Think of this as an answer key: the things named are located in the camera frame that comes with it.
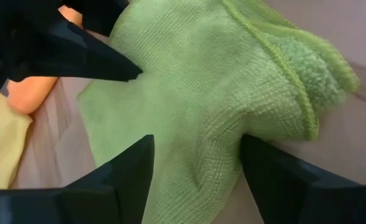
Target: wooden surface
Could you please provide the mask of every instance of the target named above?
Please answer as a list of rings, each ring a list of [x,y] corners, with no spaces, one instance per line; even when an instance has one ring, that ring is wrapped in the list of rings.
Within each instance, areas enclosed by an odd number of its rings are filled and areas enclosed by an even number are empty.
[[[281,6],[283,12],[287,8],[280,1],[268,2],[275,8]],[[343,107],[323,116],[319,140],[276,144],[305,161],[366,184],[366,67],[356,63],[353,67],[363,87]],[[61,78],[35,113],[15,188],[60,187],[95,168],[75,100],[87,83],[80,78]],[[214,223],[263,223],[243,177]]]

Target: orange towel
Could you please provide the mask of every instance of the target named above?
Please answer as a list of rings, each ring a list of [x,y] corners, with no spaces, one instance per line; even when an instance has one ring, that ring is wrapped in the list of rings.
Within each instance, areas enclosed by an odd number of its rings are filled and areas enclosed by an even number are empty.
[[[70,8],[62,6],[59,11],[70,22],[80,26],[82,15]],[[22,114],[31,114],[45,101],[52,90],[57,77],[29,77],[21,82],[9,81],[7,102],[9,106]]]

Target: yellow towel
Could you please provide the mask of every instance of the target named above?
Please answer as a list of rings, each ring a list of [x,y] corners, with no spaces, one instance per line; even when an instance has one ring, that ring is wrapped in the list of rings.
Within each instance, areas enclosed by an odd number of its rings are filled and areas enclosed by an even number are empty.
[[[0,94],[0,189],[7,189],[13,181],[31,122],[29,116],[10,109]]]

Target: green microfiber towel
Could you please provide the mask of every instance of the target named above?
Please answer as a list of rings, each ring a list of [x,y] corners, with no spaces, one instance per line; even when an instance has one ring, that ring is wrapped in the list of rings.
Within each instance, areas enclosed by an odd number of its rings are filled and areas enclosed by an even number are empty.
[[[242,134],[314,139],[318,114],[358,85],[332,46],[258,0],[135,0],[111,46],[143,74],[93,81],[78,101],[97,166],[154,135],[143,223],[210,223]]]

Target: microfiber towel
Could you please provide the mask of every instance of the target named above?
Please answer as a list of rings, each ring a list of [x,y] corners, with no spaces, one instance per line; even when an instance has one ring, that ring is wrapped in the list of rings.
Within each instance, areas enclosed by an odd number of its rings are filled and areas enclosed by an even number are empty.
[[[29,116],[10,109],[0,94],[0,189],[9,188],[16,175],[31,122]]]
[[[210,223],[242,134],[314,139],[318,114],[358,86],[330,44],[257,0],[135,0],[110,39],[144,72],[95,80],[78,102],[97,166],[154,135],[143,223]]]

